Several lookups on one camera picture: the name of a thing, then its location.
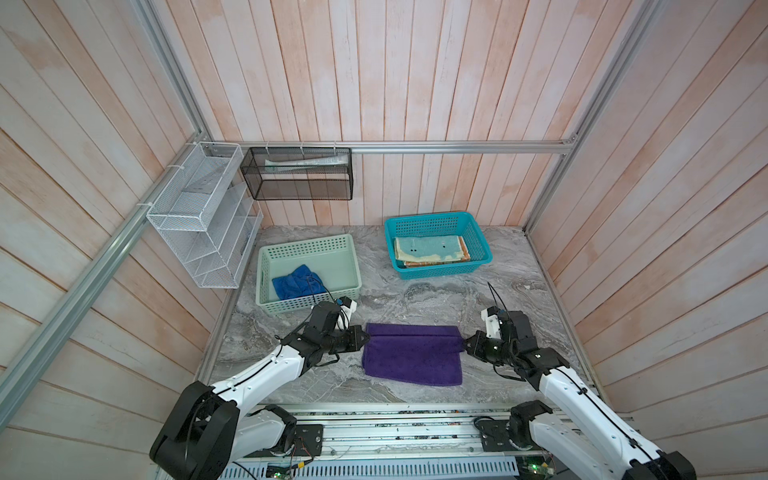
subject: purple towel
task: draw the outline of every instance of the purple towel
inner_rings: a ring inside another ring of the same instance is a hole
[[[369,323],[366,375],[419,385],[462,384],[462,335],[455,326]]]

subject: white metal shelf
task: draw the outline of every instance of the white metal shelf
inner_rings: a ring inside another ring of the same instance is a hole
[[[198,144],[147,215],[200,287],[237,288],[263,214],[245,182],[229,187],[243,155],[236,144]]]

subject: black mesh basket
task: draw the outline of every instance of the black mesh basket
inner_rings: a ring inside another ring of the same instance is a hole
[[[349,148],[251,147],[240,171],[254,200],[352,200]]]

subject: folded towel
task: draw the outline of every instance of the folded towel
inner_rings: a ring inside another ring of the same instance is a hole
[[[469,261],[469,251],[464,239],[457,235],[396,237],[395,258],[406,267],[442,265]]]
[[[462,384],[462,335],[455,326],[369,323],[366,375],[431,386]]]
[[[281,300],[312,295],[313,293],[325,293],[326,291],[323,281],[307,265],[299,266],[290,275],[273,278],[272,284]]]

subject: blue towel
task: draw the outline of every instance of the blue towel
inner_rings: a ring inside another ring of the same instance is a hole
[[[275,286],[275,292],[281,300],[299,298],[300,296],[312,295],[313,293],[325,293],[326,291],[320,277],[313,273],[306,265],[295,269],[290,275],[273,278],[272,284]]]

